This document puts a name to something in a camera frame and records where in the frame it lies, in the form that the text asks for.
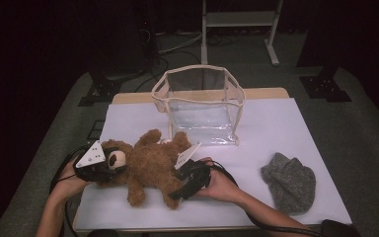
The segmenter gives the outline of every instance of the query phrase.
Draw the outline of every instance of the teddy bear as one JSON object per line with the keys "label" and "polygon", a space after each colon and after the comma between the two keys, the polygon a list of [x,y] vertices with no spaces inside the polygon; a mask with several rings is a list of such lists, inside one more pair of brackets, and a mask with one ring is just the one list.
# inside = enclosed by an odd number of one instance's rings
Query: teddy bear
{"label": "teddy bear", "polygon": [[[191,144],[187,134],[182,131],[177,132],[172,140],[166,142],[161,142],[161,136],[159,129],[149,130],[139,138],[134,147],[123,141],[103,142],[102,146],[105,149],[116,147],[123,152],[126,170],[108,183],[100,185],[104,187],[128,185],[127,200],[135,207],[144,203],[145,187],[156,188],[162,192],[163,200],[170,209],[178,208],[180,201],[172,199],[169,194],[179,190],[184,184],[175,176],[174,166],[180,153],[190,148]],[[109,162],[118,161],[111,157]]]}

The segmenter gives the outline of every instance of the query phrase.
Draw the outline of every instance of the floor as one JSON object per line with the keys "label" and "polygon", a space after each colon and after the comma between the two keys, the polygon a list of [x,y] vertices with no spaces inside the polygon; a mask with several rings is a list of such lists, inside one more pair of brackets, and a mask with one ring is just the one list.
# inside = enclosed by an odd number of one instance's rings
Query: floor
{"label": "floor", "polygon": [[[159,48],[168,49],[194,36],[159,36]],[[310,99],[299,77],[316,75],[321,68],[298,68],[305,34],[280,34],[274,48],[280,65],[272,66],[265,50],[266,34],[226,36],[210,42],[208,62],[226,67],[243,88],[283,87],[294,98],[337,185],[354,226],[363,237],[379,236],[379,111],[359,81],[338,70],[335,80],[352,102],[328,103]],[[125,82],[121,92],[150,91],[153,75],[165,69],[199,64],[199,44],[162,55],[152,73]],[[105,119],[109,103],[78,107],[92,86],[89,74],[78,78],[41,143],[34,161],[0,221],[0,236],[34,236],[48,194],[48,184],[64,157],[88,142],[94,122]],[[73,216],[79,198],[71,201]],[[151,233],[152,237],[258,236],[258,231]],[[66,228],[65,236],[73,236]],[[124,233],[122,236],[141,236]]]}

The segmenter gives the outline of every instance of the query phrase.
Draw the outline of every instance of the gray beanie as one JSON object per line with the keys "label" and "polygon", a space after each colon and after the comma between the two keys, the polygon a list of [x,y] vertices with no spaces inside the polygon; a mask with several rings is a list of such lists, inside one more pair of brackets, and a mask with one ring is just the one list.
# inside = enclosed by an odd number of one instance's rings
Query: gray beanie
{"label": "gray beanie", "polygon": [[275,208],[286,214],[302,214],[312,207],[315,199],[316,177],[312,169],[297,158],[288,159],[275,153],[269,164],[261,168]]}

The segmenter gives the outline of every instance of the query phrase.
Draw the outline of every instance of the transparent vinyl pouch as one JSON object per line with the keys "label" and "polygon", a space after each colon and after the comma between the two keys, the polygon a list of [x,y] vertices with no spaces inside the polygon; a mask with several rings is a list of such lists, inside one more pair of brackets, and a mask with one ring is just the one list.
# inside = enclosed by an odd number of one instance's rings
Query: transparent vinyl pouch
{"label": "transparent vinyl pouch", "polygon": [[152,97],[168,115],[171,138],[184,131],[192,144],[239,145],[236,127],[246,97],[227,69],[192,65],[167,71]]}

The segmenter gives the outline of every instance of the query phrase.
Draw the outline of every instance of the white shelf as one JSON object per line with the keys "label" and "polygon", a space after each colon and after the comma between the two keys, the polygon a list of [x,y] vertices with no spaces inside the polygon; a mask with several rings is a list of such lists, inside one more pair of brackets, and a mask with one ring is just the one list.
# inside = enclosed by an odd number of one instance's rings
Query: white shelf
{"label": "white shelf", "polygon": [[207,28],[214,27],[262,27],[271,26],[269,39],[265,40],[265,47],[273,66],[279,65],[273,49],[273,40],[278,25],[283,0],[278,0],[275,11],[260,12],[207,12],[206,0],[202,1],[202,43],[201,64],[208,64]]}
{"label": "white shelf", "polygon": [[272,26],[274,11],[207,13],[207,27]]}

